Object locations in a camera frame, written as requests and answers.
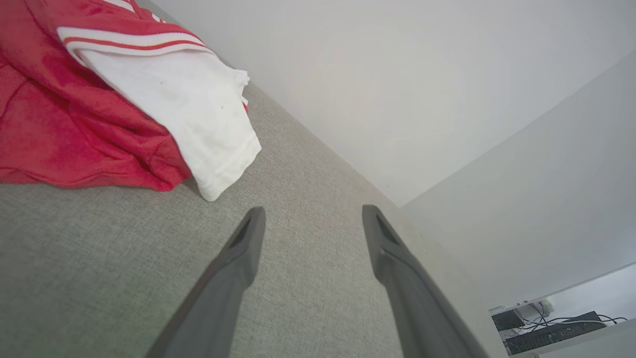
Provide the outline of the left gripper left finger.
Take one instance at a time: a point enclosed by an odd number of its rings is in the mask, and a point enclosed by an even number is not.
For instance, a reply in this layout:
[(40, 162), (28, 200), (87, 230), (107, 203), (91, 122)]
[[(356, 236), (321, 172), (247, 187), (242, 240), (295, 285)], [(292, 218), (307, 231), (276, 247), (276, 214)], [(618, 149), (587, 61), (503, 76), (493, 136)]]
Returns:
[(265, 228), (264, 208), (251, 208), (146, 358), (229, 358), (243, 293), (257, 275)]

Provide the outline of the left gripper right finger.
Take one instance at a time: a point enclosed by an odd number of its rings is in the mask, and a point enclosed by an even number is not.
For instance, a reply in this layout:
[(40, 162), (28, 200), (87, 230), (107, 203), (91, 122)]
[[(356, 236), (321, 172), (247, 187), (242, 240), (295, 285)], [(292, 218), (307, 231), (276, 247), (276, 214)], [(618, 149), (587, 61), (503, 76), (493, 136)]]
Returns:
[(404, 358), (490, 358), (381, 210), (363, 205), (373, 274), (388, 293)]

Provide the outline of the red shirt with white sleeves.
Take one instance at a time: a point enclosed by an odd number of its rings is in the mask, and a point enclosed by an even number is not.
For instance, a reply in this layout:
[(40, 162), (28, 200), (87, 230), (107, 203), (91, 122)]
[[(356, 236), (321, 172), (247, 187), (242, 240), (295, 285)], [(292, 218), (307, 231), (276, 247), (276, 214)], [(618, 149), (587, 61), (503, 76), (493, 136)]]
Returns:
[(0, 182), (215, 201), (261, 151), (248, 80), (136, 0), (0, 0)]

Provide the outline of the small black box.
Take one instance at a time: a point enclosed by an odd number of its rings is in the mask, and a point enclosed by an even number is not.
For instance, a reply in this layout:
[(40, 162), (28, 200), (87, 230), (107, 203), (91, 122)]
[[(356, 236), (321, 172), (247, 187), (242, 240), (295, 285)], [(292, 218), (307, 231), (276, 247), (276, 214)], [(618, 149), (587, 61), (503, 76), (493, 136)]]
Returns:
[(497, 331), (507, 331), (515, 328), (522, 328), (526, 325), (525, 320), (518, 310), (508, 310), (491, 316)]

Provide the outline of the black computer keyboard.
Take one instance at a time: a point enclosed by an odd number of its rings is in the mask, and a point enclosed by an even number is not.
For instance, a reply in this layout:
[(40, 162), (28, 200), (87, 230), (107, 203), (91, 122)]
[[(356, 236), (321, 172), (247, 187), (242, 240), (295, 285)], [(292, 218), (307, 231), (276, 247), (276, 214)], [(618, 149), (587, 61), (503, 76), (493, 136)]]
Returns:
[(516, 355), (563, 342), (606, 327), (606, 323), (597, 320), (556, 322), (547, 325), (545, 328), (509, 338), (505, 340), (504, 346), (511, 355)]

